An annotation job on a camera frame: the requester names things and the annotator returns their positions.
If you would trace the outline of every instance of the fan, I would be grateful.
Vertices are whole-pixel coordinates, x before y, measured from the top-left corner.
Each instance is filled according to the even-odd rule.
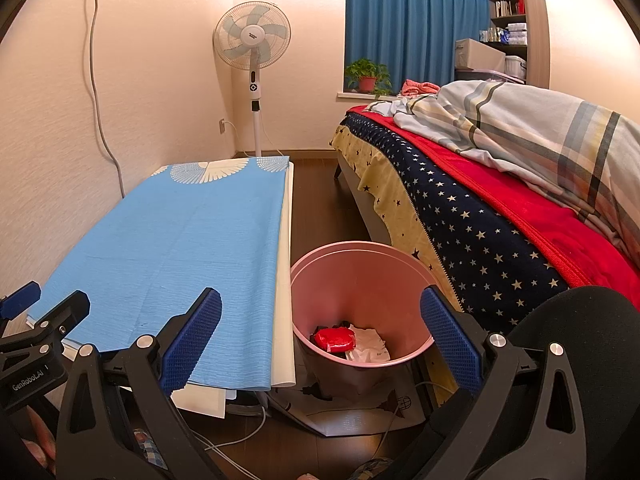
[[[260,69],[280,59],[290,39],[291,26],[284,12],[266,2],[245,2],[229,9],[213,34],[218,55],[232,67],[249,71],[256,156],[262,156]]]

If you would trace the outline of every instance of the wall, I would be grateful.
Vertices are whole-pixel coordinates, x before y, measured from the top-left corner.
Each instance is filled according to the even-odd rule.
[[[613,0],[546,0],[550,87],[640,123],[640,44]]]
[[[260,73],[265,130],[281,150],[327,150],[345,111],[365,103],[336,98],[344,69],[344,0],[264,1],[277,4],[292,28],[286,53]],[[233,82],[241,146],[252,150],[248,72],[234,70]],[[271,149],[264,137],[262,148]]]
[[[100,0],[104,129],[131,190],[159,166],[226,158],[231,70],[212,32],[232,0]],[[120,199],[86,62],[93,0],[28,0],[0,44],[0,296],[44,283]]]

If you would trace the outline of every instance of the curtain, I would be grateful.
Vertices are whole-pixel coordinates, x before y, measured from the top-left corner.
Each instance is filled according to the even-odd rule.
[[[489,0],[346,0],[345,66],[366,57],[389,68],[393,90],[405,79],[453,81],[456,40],[479,40]]]

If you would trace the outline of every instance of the silver screw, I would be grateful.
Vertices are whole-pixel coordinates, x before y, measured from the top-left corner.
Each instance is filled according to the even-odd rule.
[[[497,346],[498,348],[502,348],[507,344],[507,340],[501,334],[491,334],[489,336],[489,343],[491,343],[494,346]]]
[[[91,352],[94,351],[94,347],[91,345],[82,345],[80,347],[80,349],[78,350],[78,353],[82,356],[82,357],[87,357],[88,355],[91,355]]]
[[[549,345],[549,350],[551,350],[551,353],[554,355],[562,355],[564,353],[564,348],[562,348],[562,345],[560,343],[551,343]]]
[[[136,341],[138,348],[149,348],[154,343],[153,336],[141,335]]]

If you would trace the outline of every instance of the pink trash can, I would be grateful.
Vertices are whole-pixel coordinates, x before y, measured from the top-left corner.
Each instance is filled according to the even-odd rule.
[[[318,378],[322,392],[357,400],[382,382],[391,367],[431,346],[433,337],[420,316],[420,295],[434,283],[420,261],[373,242],[340,242],[300,258],[291,269],[293,331],[306,368]],[[309,340],[317,326],[342,320],[376,329],[391,361],[347,361]]]

